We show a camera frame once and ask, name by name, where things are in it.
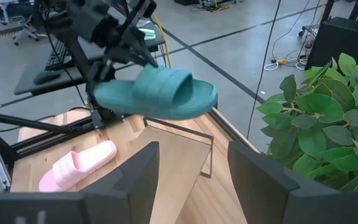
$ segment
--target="black desk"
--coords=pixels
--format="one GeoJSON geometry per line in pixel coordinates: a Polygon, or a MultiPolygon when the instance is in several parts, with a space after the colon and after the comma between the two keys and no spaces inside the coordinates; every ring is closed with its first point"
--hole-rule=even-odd
{"type": "MultiPolygon", "coordinates": [[[[155,27],[152,23],[148,23],[142,28],[153,29],[155,31],[156,38],[154,40],[146,40],[146,44],[151,52],[157,51],[158,46],[165,43],[165,41],[162,39],[159,29],[155,27]]],[[[82,39],[79,39],[79,41],[88,58],[95,58],[103,55],[104,49],[100,49],[98,46],[94,44],[89,44],[82,39]]],[[[42,85],[34,85],[33,79],[36,75],[38,75],[44,70],[51,51],[52,48],[50,45],[43,45],[39,47],[36,52],[34,52],[34,58],[25,68],[23,75],[21,76],[19,82],[15,87],[15,95],[20,95],[23,93],[31,93],[33,96],[41,95],[44,93],[49,93],[51,91],[68,88],[74,86],[74,84],[79,85],[84,83],[84,80],[82,79],[82,76],[80,75],[79,71],[75,67],[73,67],[67,70],[73,77],[74,82],[71,81],[70,77],[64,72],[64,70],[61,70],[61,72],[63,73],[59,78],[44,83],[42,85]]]]}

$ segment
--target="slide sandal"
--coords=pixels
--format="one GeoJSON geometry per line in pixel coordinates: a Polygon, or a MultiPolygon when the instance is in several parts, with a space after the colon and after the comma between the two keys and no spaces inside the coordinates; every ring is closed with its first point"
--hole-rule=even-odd
{"type": "Polygon", "coordinates": [[[109,110],[160,119],[196,118],[218,101],[215,87],[194,80],[189,71],[151,65],[146,65],[135,81],[99,83],[94,96],[109,110]]]}
{"type": "Polygon", "coordinates": [[[41,178],[40,192],[63,192],[107,164],[117,154],[112,141],[104,141],[82,152],[70,151],[41,178]]]}

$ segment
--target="computer mouse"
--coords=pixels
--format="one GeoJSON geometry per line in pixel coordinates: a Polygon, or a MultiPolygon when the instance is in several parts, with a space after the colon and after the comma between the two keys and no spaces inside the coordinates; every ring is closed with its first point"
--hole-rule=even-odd
{"type": "Polygon", "coordinates": [[[34,79],[34,85],[41,85],[47,82],[50,82],[54,79],[57,79],[62,74],[61,71],[43,71],[40,72],[34,79]]]}

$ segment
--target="teal slide sandal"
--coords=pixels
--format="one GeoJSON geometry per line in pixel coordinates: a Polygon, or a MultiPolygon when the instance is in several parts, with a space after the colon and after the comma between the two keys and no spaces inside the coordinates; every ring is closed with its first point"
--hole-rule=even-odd
{"type": "Polygon", "coordinates": [[[104,108],[160,119],[196,118],[218,101],[215,87],[194,80],[189,71],[151,65],[146,65],[135,81],[99,83],[94,96],[104,108]]]}

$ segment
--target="gray floor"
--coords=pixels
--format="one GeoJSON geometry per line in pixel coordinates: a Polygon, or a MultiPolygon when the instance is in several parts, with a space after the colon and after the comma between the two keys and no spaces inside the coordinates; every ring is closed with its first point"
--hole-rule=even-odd
{"type": "MultiPolygon", "coordinates": [[[[282,0],[278,13],[279,20],[275,23],[272,40],[269,43],[267,63],[271,57],[273,41],[288,32],[307,2],[308,0],[282,0]]],[[[257,90],[277,3],[277,0],[245,0],[230,4],[227,10],[211,13],[193,12],[190,11],[191,6],[181,6],[172,0],[157,0],[158,18],[164,28],[174,36],[167,36],[170,51],[187,48],[171,54],[173,67],[190,70],[195,78],[216,85],[219,91],[219,111],[244,135],[248,132],[254,102],[253,97],[246,91],[250,93],[257,90]],[[237,83],[231,82],[230,79],[237,80],[237,83]]],[[[311,9],[317,3],[318,0],[311,0],[306,8],[311,9]]],[[[334,5],[332,15],[347,17],[352,6],[352,3],[339,1],[334,5]]],[[[316,17],[319,16],[320,10],[317,10],[316,17]]],[[[314,10],[304,12],[294,29],[277,42],[277,57],[284,58],[292,50],[300,49],[303,39],[298,37],[298,31],[303,25],[311,23],[313,15],[314,10]]],[[[27,96],[15,96],[13,90],[32,57],[32,52],[42,44],[48,43],[46,40],[34,42],[29,39],[21,41],[20,46],[16,47],[11,36],[0,37],[0,104],[27,96]]],[[[129,67],[118,71],[117,77],[135,78],[139,70],[140,67],[129,67]]],[[[266,99],[278,93],[278,86],[287,75],[295,74],[301,81],[301,73],[301,70],[291,67],[264,72],[259,96],[266,99]]],[[[85,95],[83,85],[80,86],[80,90],[85,95]]],[[[81,101],[75,89],[69,88],[0,108],[0,113],[37,119],[50,114],[60,114],[80,105],[81,101]]],[[[270,139],[259,131],[265,126],[261,117],[262,115],[255,111],[249,130],[249,140],[261,151],[266,151],[270,139]]],[[[5,128],[9,126],[0,124],[0,129],[5,128]]],[[[17,140],[17,131],[1,133],[1,136],[12,144],[17,140]]]]}

